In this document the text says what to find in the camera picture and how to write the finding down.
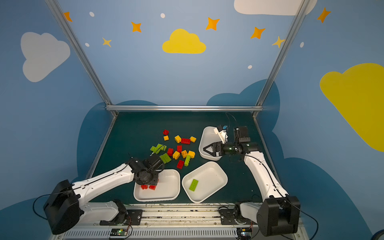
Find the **white tray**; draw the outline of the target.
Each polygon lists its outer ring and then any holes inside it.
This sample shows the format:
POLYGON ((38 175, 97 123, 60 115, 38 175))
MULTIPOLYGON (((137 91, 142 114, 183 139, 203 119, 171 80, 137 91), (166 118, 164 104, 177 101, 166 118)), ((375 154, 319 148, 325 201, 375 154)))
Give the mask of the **white tray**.
POLYGON ((210 161, 219 161, 221 159, 221 156, 211 157, 210 155, 204 153, 203 151, 203 147, 209 144, 216 143, 216 142, 222 143, 220 137, 214 133, 214 128, 215 127, 204 128, 202 137, 200 140, 200 144, 199 144, 199 153, 203 159, 210 160, 210 161))
POLYGON ((195 204, 202 203, 228 183, 228 176, 216 162, 207 162, 185 175, 182 187, 188 198, 195 204), (194 192, 189 190, 193 179, 199 181, 194 192))
POLYGON ((159 182, 155 189, 143 189, 135 184, 134 198, 139 202, 162 202, 175 200, 180 194, 180 174, 176 170, 168 169, 159 174, 159 182))

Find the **red lego small centre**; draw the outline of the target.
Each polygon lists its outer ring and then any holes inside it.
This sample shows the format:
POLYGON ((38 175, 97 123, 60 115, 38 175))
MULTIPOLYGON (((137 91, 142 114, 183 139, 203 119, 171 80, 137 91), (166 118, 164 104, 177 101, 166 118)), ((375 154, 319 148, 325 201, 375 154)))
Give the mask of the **red lego small centre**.
POLYGON ((183 151, 183 146, 181 146, 181 145, 177 146, 177 151, 179 153, 181 153, 183 151))

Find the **red lego brick centre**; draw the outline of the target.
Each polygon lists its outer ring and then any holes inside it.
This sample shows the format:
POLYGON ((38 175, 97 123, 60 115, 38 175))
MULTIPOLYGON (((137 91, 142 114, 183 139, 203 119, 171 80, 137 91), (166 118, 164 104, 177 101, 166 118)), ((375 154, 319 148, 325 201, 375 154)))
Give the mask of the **red lego brick centre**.
POLYGON ((167 154, 172 157, 173 156, 173 153, 174 153, 174 149, 172 148, 169 148, 168 151, 167 151, 167 154))

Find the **green lego brick long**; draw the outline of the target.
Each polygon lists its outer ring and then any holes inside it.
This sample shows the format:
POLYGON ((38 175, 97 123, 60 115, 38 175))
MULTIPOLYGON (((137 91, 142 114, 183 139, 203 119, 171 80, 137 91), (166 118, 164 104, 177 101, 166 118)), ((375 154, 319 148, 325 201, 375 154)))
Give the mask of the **green lego brick long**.
POLYGON ((197 185, 198 185, 199 181, 196 180, 196 179, 193 179, 192 182, 191 182, 191 185, 189 187, 189 190, 194 192, 197 188, 197 185))

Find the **yellow lego hollow brick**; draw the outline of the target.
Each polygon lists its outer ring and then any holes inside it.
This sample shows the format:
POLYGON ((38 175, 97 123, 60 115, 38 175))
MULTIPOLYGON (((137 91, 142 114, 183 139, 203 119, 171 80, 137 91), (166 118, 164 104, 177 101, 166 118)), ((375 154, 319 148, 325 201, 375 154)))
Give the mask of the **yellow lego hollow brick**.
POLYGON ((188 152, 187 152, 186 150, 182 151, 181 154, 182 154, 182 157, 183 157, 184 159, 186 159, 187 156, 188 156, 188 152))

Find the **aluminium frame post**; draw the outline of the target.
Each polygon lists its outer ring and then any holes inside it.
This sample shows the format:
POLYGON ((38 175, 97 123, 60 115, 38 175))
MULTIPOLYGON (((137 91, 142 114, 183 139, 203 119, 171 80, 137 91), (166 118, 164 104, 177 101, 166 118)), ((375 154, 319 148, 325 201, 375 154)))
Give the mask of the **aluminium frame post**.
POLYGON ((293 19, 293 22, 288 30, 288 33, 286 35, 286 40, 283 43, 283 46, 280 48, 278 56, 276 58, 276 61, 273 65, 273 68, 266 80, 266 83, 264 84, 262 91, 258 97, 258 101, 256 103, 257 110, 253 111, 253 119, 256 120, 257 115, 259 112, 263 110, 263 104, 268 96, 268 93, 270 92, 270 89, 279 73, 280 68, 283 65, 283 62, 289 52, 289 49, 306 17, 307 9, 309 8, 311 1, 310 0, 304 0, 300 3, 298 11, 293 19))
POLYGON ((91 81, 96 87, 104 103, 107 107, 109 105, 112 105, 113 103, 110 97, 108 96, 107 91, 105 90, 100 78, 98 77, 95 69, 89 61, 80 41, 78 40, 74 30, 70 26, 69 21, 66 19, 59 2, 56 0, 46 0, 45 2, 49 7, 51 13, 55 17, 56 21, 58 22, 59 26, 61 27, 62 31, 64 32, 65 36, 67 37, 68 41, 70 42, 71 46, 73 47, 76 55, 81 61, 83 67, 85 68, 87 74, 89 75, 91 81))

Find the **red lego brick lower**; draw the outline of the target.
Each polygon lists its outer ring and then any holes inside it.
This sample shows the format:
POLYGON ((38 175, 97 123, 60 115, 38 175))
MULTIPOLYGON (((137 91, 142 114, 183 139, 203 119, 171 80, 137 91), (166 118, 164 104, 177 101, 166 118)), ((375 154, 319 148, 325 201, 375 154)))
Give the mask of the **red lego brick lower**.
POLYGON ((177 168, 181 170, 181 169, 183 168, 184 165, 185 165, 185 162, 182 161, 182 160, 179 160, 179 162, 178 162, 178 164, 177 164, 177 168))

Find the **green lego large brick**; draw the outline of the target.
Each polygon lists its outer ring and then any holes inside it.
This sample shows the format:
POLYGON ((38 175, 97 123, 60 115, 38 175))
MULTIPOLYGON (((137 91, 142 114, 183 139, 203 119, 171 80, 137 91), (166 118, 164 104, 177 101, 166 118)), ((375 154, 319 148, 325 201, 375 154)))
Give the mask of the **green lego large brick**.
POLYGON ((163 154, 160 156, 160 158, 164 164, 167 164, 172 160, 168 154, 163 154))

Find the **left controller board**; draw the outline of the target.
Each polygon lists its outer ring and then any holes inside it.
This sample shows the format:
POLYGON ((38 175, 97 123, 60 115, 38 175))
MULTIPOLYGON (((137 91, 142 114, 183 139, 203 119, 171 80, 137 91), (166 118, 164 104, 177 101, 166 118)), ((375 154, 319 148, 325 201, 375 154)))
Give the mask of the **left controller board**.
POLYGON ((125 239, 128 236, 127 229, 111 229, 109 239, 125 239))

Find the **aluminium frame back crossbar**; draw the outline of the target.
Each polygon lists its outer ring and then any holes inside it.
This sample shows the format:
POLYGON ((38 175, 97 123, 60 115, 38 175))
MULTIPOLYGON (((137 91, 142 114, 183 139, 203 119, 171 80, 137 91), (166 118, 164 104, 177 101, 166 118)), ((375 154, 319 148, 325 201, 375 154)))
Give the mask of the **aluminium frame back crossbar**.
POLYGON ((107 105, 106 110, 116 112, 261 112, 263 107, 107 105))

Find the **yellow lego brick right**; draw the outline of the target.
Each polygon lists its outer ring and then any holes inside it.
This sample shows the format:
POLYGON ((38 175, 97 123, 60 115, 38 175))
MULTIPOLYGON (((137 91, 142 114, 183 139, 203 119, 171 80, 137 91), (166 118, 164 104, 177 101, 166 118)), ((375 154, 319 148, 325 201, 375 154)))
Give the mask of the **yellow lego brick right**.
POLYGON ((192 159, 195 157, 196 153, 193 151, 188 152, 188 156, 190 156, 192 159))

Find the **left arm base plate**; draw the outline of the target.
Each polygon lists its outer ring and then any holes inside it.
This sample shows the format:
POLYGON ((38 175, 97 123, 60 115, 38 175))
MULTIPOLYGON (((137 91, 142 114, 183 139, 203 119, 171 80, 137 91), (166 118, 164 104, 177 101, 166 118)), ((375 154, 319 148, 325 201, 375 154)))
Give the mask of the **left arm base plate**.
POLYGON ((125 210, 118 214, 110 221, 100 221, 100 226, 138 226, 141 223, 142 210, 125 210))

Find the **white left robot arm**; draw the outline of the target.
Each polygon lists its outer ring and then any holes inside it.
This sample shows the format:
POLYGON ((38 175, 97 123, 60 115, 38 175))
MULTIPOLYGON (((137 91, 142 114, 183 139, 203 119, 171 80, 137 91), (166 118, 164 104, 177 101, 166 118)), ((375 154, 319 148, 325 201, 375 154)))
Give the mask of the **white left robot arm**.
POLYGON ((111 189, 130 182, 156 186, 164 169, 160 156, 152 154, 142 161, 130 158, 117 168, 84 181, 59 182, 43 206, 52 234, 59 235, 74 227, 85 215, 81 208, 111 189))

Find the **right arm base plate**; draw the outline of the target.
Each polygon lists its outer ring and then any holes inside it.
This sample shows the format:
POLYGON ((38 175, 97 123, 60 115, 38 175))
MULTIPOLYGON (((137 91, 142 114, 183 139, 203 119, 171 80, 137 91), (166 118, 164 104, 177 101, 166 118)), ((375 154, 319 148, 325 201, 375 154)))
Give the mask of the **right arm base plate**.
POLYGON ((228 209, 221 207, 218 209, 222 225, 250 225, 251 220, 241 215, 239 208, 228 209))

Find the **white tray left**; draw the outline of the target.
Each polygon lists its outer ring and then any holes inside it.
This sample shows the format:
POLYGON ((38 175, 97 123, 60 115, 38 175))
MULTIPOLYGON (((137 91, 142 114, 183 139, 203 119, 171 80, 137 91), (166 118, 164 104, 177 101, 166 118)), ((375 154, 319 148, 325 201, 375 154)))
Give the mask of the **white tray left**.
POLYGON ((135 184, 134 198, 139 202, 162 202, 175 200, 180 194, 180 174, 176 170, 168 169, 159 174, 159 182, 155 189, 143 189, 135 184))

